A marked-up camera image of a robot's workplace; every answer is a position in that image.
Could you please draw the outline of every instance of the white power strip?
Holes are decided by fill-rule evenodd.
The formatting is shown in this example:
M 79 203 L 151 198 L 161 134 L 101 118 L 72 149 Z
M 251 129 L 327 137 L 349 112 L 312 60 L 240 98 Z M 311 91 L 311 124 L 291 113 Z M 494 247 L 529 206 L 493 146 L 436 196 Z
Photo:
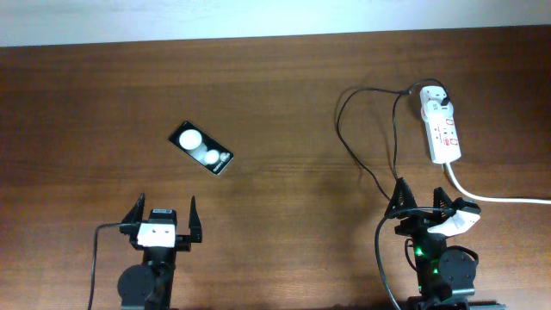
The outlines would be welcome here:
M 453 162 L 461 157 L 459 139 L 454 122 L 454 106 L 443 106 L 448 96 L 439 86 L 426 86 L 421 90 L 421 116 L 427 130 L 430 157 L 435 164 Z
M 430 157 L 435 164 L 444 164 L 454 186 L 465 196 L 483 202 L 518 202 L 551 204 L 550 200 L 530 198 L 492 198 L 467 192 L 457 181 L 451 169 L 451 162 L 461 157 L 459 138 L 455 129 L 454 106 L 448 94 L 439 86 L 425 86 L 421 89 L 421 116 L 427 129 Z

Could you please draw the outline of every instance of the cord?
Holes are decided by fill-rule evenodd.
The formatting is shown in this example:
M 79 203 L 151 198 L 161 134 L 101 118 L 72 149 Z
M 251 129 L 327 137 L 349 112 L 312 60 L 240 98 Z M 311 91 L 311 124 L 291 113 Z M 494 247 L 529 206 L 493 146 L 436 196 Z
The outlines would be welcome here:
M 457 182 L 457 178 L 455 178 L 454 171 L 451 169 L 451 164 L 446 163 L 444 164 L 446 166 L 446 170 L 448 171 L 449 178 L 451 179 L 451 182 L 454 184 L 454 186 L 459 190 L 462 194 L 464 194 L 467 197 L 470 197 L 475 200 L 483 201 L 483 202 L 517 202 L 517 203 L 541 203 L 541 204 L 551 204 L 551 200 L 543 200 L 543 199 L 530 199 L 530 198 L 491 198 L 491 197 L 484 197 L 479 196 L 475 194 L 471 194 L 467 192 L 460 184 Z
M 385 290 L 388 293 L 388 296 L 390 297 L 390 301 L 393 303 L 393 307 L 396 310 L 401 310 L 399 307 L 398 302 L 396 301 L 396 298 L 394 298 L 393 293 L 390 291 L 390 287 L 388 286 L 388 280 L 387 276 L 385 276 L 385 270 L 382 268 L 382 261 L 381 261 L 381 253 L 379 252 L 379 234 L 381 233 L 381 228 L 383 224 L 388 219 L 393 218 L 394 216 L 398 214 L 402 214 L 404 212 L 411 212 L 411 211 L 443 211 L 442 208 L 407 208 L 407 209 L 396 209 L 392 211 L 391 213 L 385 215 L 382 220 L 379 222 L 379 225 L 377 225 L 377 229 L 375 230 L 375 258 L 377 259 L 377 266 L 379 267 L 379 273 L 381 274 L 381 280 L 382 284 L 385 286 Z
M 406 253 L 407 262 L 410 264 L 412 269 L 415 270 L 415 272 L 417 272 L 417 268 L 415 268 L 415 265 L 413 264 L 412 259 L 410 258 L 410 252 L 408 251 L 408 248 L 413 247 L 413 245 L 408 245 L 410 241 L 412 241 L 412 239 L 410 238 L 406 239 L 404 243 L 404 252 Z
M 377 184 L 377 188 L 379 188 L 379 191 L 390 201 L 390 197 L 387 195 L 387 193 L 385 193 L 384 189 L 381 187 L 381 185 L 379 184 L 379 181 L 377 180 L 377 177 L 375 176 L 375 174 L 373 173 L 373 171 L 371 171 L 368 167 L 366 167 L 365 164 L 362 163 L 362 161 L 355 155 L 355 153 L 352 151 L 352 149 L 350 149 L 350 147 L 348 146 L 348 144 L 344 141 L 344 138 L 343 136 L 341 135 L 341 130 L 340 130 L 340 121 L 341 121 L 341 116 L 343 114 L 343 111 L 344 111 L 344 108 L 346 107 L 346 105 L 348 104 L 348 102 L 350 101 L 350 99 L 357 93 L 359 92 L 362 92 L 362 91 L 379 91 L 379 92 L 384 92 L 384 93 L 388 93 L 388 94 L 395 94 L 395 95 L 399 95 L 398 96 L 398 99 L 402 96 L 402 95 L 405 95 L 406 93 L 402 90 L 383 90 L 383 89 L 378 89 L 378 88 L 373 88 L 373 87 L 363 87 L 361 89 L 358 89 L 358 90 L 354 90 L 354 92 L 352 92 L 348 98 L 346 98 L 346 100 L 344 101 L 343 103 L 343 107 L 341 107 L 341 110 L 340 112 L 338 113 L 338 117 L 337 117 L 337 124 L 335 125 L 335 130 L 337 131 L 337 136 L 338 138 L 341 140 L 341 142 L 343 142 L 343 145 L 344 147 L 346 147 L 346 150 L 348 151 L 348 153 L 350 154 L 350 156 L 365 170 L 367 171 L 374 179 L 375 181 L 375 184 Z
M 91 282 L 90 282 L 90 298 L 88 300 L 88 310 L 92 309 L 92 300 L 94 299 L 94 286 L 96 284 L 96 257 L 97 257 L 97 235 L 100 232 L 100 229 L 103 228 L 113 228 L 113 227 L 127 227 L 127 226 L 134 226 L 136 224 L 122 224 L 122 223 L 114 223 L 114 224 L 103 224 L 96 228 L 96 233 L 94 234 L 94 252 L 92 255 L 92 272 L 91 272 Z

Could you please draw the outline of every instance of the power outlet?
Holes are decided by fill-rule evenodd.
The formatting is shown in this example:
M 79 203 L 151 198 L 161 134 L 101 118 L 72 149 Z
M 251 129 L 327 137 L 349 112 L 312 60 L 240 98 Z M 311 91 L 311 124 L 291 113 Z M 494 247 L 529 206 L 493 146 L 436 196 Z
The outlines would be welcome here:
M 423 117 L 430 157 L 435 164 L 453 162 L 461 157 L 459 138 L 455 129 L 454 106 L 442 105 L 448 95 L 442 87 L 426 86 L 421 89 L 421 116 Z

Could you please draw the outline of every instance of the small white circle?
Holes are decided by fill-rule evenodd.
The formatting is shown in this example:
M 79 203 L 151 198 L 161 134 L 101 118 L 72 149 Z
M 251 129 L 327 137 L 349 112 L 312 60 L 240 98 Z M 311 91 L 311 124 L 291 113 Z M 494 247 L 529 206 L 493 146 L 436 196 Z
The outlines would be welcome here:
M 201 136 L 201 133 L 199 133 L 195 129 L 188 129 L 180 134 L 180 138 L 178 141 L 180 142 L 180 146 L 190 151 L 200 146 L 203 138 Z
M 210 150 L 205 154 L 205 163 L 206 164 L 216 164 L 220 158 L 220 152 L 216 150 Z

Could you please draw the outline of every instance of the table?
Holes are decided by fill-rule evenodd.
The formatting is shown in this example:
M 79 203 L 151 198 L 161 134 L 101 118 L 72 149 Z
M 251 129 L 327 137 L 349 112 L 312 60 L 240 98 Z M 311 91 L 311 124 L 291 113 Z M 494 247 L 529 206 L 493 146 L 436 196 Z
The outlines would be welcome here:
M 551 28 L 483 28 L 186 40 L 0 50 L 0 307 L 84 308 L 96 226 L 174 208 L 187 233 L 192 195 L 204 241 L 178 255 L 179 309 L 388 305 L 374 255 L 387 207 L 335 134 L 337 106 L 359 85 L 400 90 L 439 78 L 455 105 L 463 187 L 549 197 Z M 342 132 L 386 192 L 393 96 L 358 94 Z M 429 206 L 442 186 L 418 92 L 397 107 L 398 173 Z M 194 122 L 235 153 L 219 177 L 168 136 Z M 453 239 L 480 255 L 473 300 L 551 304 L 549 206 L 480 203 Z M 383 227 L 381 254 L 401 300 L 418 294 L 404 238 Z M 101 232 L 95 309 L 120 306 L 121 272 L 141 261 Z

